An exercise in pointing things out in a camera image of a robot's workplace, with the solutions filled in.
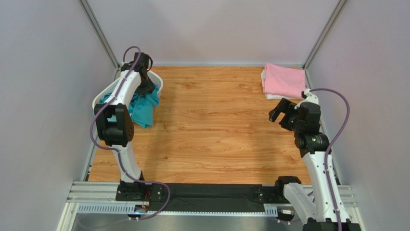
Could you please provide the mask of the teal t shirt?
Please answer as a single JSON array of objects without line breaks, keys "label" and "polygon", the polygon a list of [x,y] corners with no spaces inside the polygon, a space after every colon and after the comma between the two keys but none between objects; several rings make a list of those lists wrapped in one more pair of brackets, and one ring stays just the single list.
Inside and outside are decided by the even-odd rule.
[{"label": "teal t shirt", "polygon": [[94,113],[98,113],[100,108],[105,104],[105,112],[113,109],[124,110],[123,115],[114,113],[115,119],[109,119],[109,122],[119,122],[121,118],[130,118],[130,120],[143,128],[153,125],[153,109],[159,105],[158,86],[155,84],[153,93],[140,97],[136,92],[136,88],[129,83],[120,86],[118,83],[114,92],[110,96],[104,96],[102,100],[94,107]]}]

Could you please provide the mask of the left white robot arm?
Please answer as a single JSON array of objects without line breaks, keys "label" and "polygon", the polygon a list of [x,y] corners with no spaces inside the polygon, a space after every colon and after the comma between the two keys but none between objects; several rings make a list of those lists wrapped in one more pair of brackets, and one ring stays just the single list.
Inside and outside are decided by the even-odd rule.
[{"label": "left white robot arm", "polygon": [[121,196],[146,193],[146,183],[131,147],[134,125],[128,106],[134,94],[145,97],[154,92],[155,84],[148,75],[151,67],[149,55],[141,51],[135,53],[133,62],[121,67],[118,83],[108,99],[93,107],[95,117],[92,124],[96,126],[98,138],[105,142],[106,150],[113,151],[120,167],[117,192]]}]

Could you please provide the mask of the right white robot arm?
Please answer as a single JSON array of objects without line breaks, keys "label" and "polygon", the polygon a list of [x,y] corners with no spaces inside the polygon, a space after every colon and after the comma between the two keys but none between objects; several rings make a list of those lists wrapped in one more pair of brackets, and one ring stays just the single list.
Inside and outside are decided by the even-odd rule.
[{"label": "right white robot arm", "polygon": [[294,179],[278,179],[283,185],[283,195],[294,207],[305,231],[359,231],[346,211],[337,188],[330,154],[330,141],[320,132],[321,109],[316,101],[304,99],[296,104],[281,99],[269,112],[275,122],[284,116],[280,126],[294,133],[295,145],[300,151],[311,179],[313,197]]}]

